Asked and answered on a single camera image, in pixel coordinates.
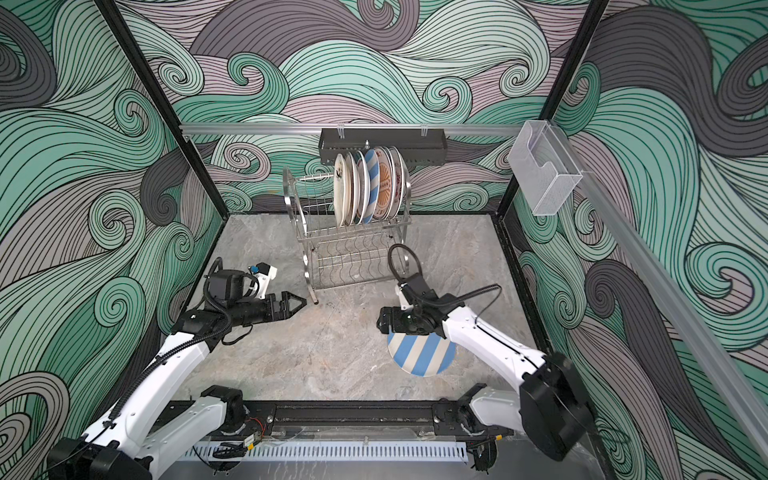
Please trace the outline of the black wall-mounted tray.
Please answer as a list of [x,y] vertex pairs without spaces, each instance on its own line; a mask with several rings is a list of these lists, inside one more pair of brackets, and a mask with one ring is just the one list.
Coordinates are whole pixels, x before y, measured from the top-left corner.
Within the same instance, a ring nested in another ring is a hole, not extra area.
[[338,154],[392,147],[408,168],[440,166],[447,160],[447,139],[442,129],[427,128],[324,128],[319,138],[319,157],[332,165]]

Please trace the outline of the steel two-tier dish rack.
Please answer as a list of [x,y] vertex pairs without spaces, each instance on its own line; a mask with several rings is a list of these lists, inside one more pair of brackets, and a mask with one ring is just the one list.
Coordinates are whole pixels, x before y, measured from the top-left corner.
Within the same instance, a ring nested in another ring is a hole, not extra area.
[[284,203],[302,253],[309,298],[337,287],[388,280],[392,277],[387,252],[404,243],[411,224],[411,199],[406,194],[391,220],[338,226],[333,211],[333,175],[295,177],[283,170]]

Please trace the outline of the sunburst plate red green rim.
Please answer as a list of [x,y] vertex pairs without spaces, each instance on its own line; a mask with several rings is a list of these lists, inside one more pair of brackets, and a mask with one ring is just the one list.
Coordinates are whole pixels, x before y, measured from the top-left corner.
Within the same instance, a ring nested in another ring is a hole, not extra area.
[[352,153],[347,153],[347,165],[348,165],[348,171],[350,173],[350,207],[349,207],[349,225],[355,225],[357,223],[358,218],[358,203],[359,203],[359,178],[358,178],[358,167],[357,163],[355,161],[354,155]]

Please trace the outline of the white plate red characters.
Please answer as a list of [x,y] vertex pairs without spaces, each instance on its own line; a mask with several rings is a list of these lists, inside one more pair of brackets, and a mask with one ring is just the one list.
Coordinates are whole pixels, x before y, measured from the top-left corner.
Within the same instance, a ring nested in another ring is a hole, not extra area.
[[407,214],[409,211],[410,198],[410,174],[406,162],[398,148],[395,149],[400,163],[400,210]]

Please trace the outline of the cream plate small drawings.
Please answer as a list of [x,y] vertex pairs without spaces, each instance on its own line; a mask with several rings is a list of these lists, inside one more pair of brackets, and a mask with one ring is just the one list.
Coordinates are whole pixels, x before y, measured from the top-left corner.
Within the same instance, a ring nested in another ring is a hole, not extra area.
[[338,154],[334,164],[334,215],[336,225],[343,227],[348,223],[350,186],[347,158]]

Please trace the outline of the white plate teal red rim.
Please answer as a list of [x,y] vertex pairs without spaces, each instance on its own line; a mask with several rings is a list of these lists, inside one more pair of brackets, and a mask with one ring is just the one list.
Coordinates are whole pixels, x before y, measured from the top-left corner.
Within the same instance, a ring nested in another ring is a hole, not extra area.
[[359,187],[360,187],[359,194],[358,194],[359,200],[358,200],[358,208],[357,208],[357,214],[358,214],[357,224],[360,225],[364,223],[366,208],[368,206],[369,194],[370,194],[370,178],[369,178],[364,155],[360,151],[356,151],[354,155],[357,161]]

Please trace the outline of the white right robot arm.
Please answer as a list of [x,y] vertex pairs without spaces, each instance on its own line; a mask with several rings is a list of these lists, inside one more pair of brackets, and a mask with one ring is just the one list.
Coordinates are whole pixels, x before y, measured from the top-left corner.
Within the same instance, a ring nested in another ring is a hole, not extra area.
[[550,459],[564,460],[594,423],[575,364],[560,352],[545,354],[512,339],[469,308],[467,295],[438,296],[420,274],[398,280],[396,291],[398,305],[382,308],[377,320],[395,363],[409,374],[431,377],[464,348],[509,386],[480,386],[465,397],[467,432],[519,431]]

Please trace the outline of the blue cream striped plate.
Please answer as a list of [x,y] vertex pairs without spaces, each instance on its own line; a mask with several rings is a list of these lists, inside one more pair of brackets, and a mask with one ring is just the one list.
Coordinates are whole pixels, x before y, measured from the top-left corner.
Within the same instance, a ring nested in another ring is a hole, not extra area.
[[363,216],[363,223],[369,224],[373,221],[373,216],[379,198],[380,191],[380,162],[375,149],[366,152],[364,156],[366,169],[369,178],[369,193],[366,200],[366,208]]

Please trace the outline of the blue white striped plate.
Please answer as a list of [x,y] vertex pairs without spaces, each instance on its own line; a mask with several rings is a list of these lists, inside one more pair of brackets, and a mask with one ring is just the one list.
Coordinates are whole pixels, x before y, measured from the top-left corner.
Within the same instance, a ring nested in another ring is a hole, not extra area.
[[390,333],[388,351],[406,373],[432,377],[444,372],[453,362],[457,346],[436,333],[427,336]]

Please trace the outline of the clear acrylic wall holder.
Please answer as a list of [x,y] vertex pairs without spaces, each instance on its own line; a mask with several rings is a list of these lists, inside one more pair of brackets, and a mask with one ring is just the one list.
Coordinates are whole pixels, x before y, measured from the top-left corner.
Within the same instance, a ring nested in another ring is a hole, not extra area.
[[534,216],[554,216],[582,179],[564,131],[546,120],[520,129],[507,161]]

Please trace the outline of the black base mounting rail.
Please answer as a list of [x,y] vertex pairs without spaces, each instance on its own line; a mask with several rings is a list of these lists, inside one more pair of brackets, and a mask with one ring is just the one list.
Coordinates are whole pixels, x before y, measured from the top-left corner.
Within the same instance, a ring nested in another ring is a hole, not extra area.
[[509,436],[525,433],[531,440],[546,444],[566,444],[581,438],[594,423],[585,405],[562,406],[546,400],[543,406],[528,399],[509,413],[492,420],[488,414],[473,410],[470,400],[411,401],[301,401],[245,400],[246,413],[237,426],[218,423],[203,431],[215,439],[239,439],[251,433],[276,436],[280,431],[301,428],[385,428],[421,430],[437,436],[458,439]]

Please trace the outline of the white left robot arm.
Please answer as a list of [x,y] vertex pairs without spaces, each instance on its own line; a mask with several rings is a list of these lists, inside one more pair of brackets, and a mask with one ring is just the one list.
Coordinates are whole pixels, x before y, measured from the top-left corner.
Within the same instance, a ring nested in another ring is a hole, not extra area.
[[214,298],[184,313],[159,354],[123,396],[78,438],[49,451],[47,479],[157,479],[211,432],[238,435],[248,420],[241,390],[214,385],[162,427],[155,423],[173,395],[235,326],[287,320],[306,306],[291,292],[243,298],[227,306]]

